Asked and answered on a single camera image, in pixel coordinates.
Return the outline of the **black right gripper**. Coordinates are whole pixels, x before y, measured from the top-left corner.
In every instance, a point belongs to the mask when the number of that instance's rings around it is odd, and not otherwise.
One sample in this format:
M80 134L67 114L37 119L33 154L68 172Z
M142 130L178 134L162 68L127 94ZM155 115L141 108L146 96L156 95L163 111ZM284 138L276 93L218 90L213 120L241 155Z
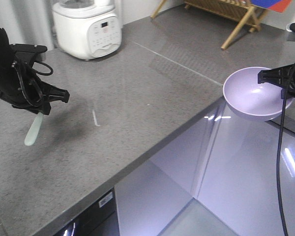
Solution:
M258 84L270 83L272 85L283 85L281 98L288 91L287 97L295 97L295 63L275 69L261 70L258 73Z

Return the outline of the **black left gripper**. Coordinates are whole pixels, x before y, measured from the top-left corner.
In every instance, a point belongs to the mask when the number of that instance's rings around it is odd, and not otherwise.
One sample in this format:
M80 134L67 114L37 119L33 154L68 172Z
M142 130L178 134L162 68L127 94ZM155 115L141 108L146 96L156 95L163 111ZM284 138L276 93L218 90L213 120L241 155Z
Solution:
M50 102L68 103L67 90L43 83L36 73L15 56L6 31L0 28L0 99L15 108L48 115Z

